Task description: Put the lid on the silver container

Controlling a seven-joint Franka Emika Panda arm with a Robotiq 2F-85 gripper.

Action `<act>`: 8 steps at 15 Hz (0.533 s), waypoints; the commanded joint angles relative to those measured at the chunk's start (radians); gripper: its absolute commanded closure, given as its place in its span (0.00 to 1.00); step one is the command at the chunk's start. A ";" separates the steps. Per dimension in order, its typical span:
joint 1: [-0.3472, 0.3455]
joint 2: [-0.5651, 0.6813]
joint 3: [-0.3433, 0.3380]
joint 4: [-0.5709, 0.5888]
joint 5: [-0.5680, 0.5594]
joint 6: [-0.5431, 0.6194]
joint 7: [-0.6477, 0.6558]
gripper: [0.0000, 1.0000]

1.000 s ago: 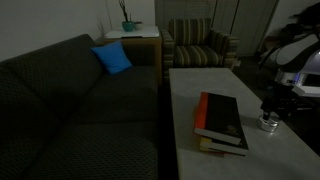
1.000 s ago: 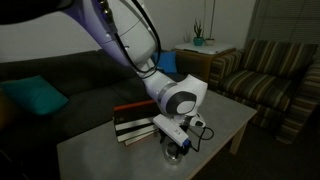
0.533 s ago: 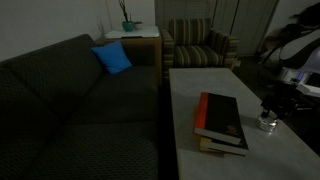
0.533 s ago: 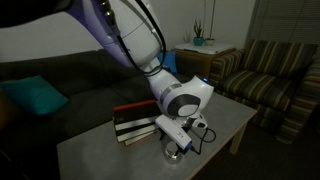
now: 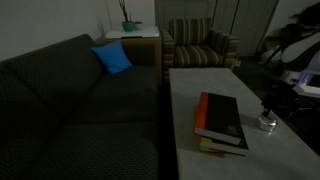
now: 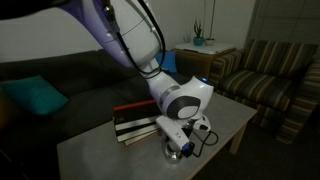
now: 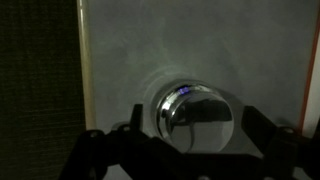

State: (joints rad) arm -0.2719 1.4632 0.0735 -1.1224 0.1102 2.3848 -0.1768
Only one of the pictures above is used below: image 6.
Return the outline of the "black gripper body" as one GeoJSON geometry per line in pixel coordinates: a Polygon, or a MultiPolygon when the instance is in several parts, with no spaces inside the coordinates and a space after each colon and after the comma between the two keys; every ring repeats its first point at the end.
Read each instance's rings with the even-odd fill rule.
{"type": "Polygon", "coordinates": [[[189,137],[190,137],[193,129],[194,129],[194,126],[193,126],[192,123],[186,123],[186,124],[181,126],[181,130],[182,130],[181,137],[182,137],[182,143],[183,144],[186,144],[186,143],[189,142],[189,137]]]}

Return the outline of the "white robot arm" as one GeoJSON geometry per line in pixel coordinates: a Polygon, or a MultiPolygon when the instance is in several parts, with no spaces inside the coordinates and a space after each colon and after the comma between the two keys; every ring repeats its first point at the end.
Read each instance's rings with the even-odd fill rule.
{"type": "Polygon", "coordinates": [[[198,77],[180,85],[162,71],[155,56],[166,51],[165,40],[148,0],[0,0],[0,18],[20,18],[53,7],[78,20],[121,65],[139,71],[162,111],[157,124],[177,146],[190,144],[186,126],[211,129],[203,111],[213,86],[198,77]]]}

